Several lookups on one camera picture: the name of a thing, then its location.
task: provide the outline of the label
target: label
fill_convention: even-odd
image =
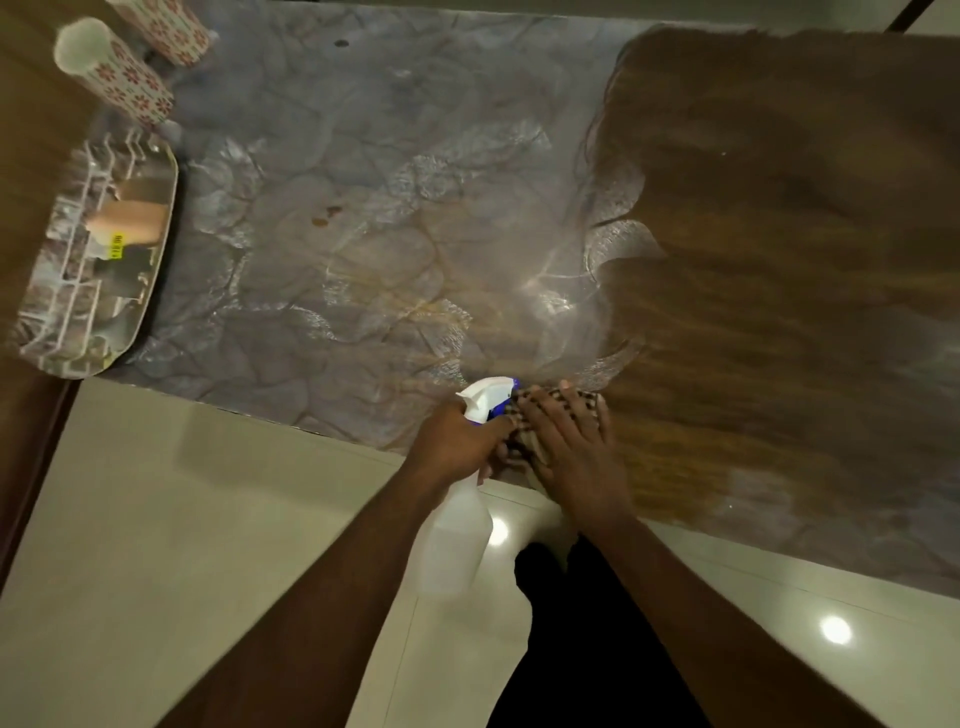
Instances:
[[[119,260],[123,257],[123,233],[115,232],[110,237],[110,260]]]

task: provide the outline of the brown stain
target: brown stain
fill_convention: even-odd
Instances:
[[[639,165],[631,216],[666,252],[603,269],[615,332],[648,345],[606,392],[643,516],[801,557],[803,524],[842,518],[863,552],[819,560],[897,576],[872,539],[908,537],[960,462],[958,61],[953,39],[819,32],[625,49],[596,170]],[[764,526],[777,508],[800,530]]]

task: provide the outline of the brown wooden surface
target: brown wooden surface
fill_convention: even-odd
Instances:
[[[960,43],[664,30],[599,140],[665,252],[610,262],[644,516],[960,595]]]
[[[0,8],[0,328],[14,319],[46,228],[54,185],[83,139],[91,94],[53,63],[56,29],[113,15],[98,0],[8,2]],[[0,584],[29,517],[45,449],[67,402],[66,382],[0,353]]]

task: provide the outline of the spray bottle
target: spray bottle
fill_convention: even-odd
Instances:
[[[467,402],[464,412],[481,425],[503,412],[517,386],[508,376],[490,376],[473,382],[458,394]],[[455,596],[470,588],[493,531],[490,511],[480,498],[480,473],[458,480],[433,516],[427,529],[420,558],[418,587],[421,594]]]

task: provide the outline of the wet countertop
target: wet countertop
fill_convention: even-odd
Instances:
[[[167,280],[107,376],[398,451],[468,380],[572,377],[642,515],[960,594],[955,43],[201,16]]]

